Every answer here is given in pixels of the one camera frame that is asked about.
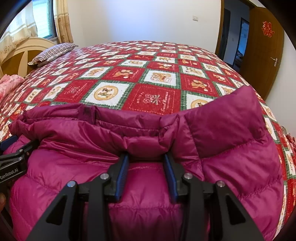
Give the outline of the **person left hand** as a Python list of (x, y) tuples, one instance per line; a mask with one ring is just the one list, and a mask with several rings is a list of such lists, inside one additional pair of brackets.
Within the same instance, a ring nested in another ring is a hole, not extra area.
[(3, 193), (0, 193), (0, 212), (2, 212), (5, 205), (6, 205), (6, 197)]

